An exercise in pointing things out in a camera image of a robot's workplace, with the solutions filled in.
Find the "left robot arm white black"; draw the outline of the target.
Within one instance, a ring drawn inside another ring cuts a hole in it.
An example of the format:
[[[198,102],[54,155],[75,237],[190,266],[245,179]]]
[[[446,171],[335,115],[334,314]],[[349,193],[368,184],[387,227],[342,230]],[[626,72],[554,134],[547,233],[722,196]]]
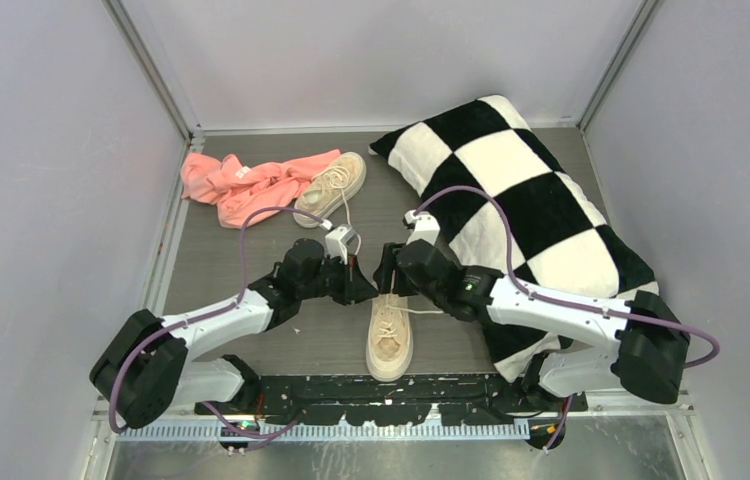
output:
[[[164,317],[148,309],[133,313],[91,369],[90,381],[108,400],[116,433],[201,402],[244,414],[260,395],[259,375],[236,355],[210,361],[202,355],[281,326],[306,300],[353,305],[377,295],[355,255],[330,257],[318,241],[299,239],[270,273],[229,299]]]

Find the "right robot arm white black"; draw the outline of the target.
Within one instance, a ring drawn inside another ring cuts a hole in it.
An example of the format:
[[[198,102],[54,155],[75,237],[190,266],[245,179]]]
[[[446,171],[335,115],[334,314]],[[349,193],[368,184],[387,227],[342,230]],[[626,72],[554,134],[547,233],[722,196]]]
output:
[[[421,295],[460,321],[527,327],[580,344],[530,358],[520,387],[535,410],[613,388],[657,404],[678,399],[690,336],[650,292],[597,299],[515,283],[500,270],[455,263],[425,240],[385,244],[373,280],[400,296]]]

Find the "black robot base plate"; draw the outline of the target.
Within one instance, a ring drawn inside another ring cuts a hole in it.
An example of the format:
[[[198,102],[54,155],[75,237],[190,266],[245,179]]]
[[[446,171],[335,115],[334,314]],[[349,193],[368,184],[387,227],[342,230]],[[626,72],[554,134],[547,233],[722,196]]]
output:
[[[361,375],[265,375],[244,404],[218,403],[225,415],[286,425],[420,425],[438,413],[445,426],[503,425],[513,417],[562,411],[561,400],[529,396],[497,374],[409,375],[389,383]]]

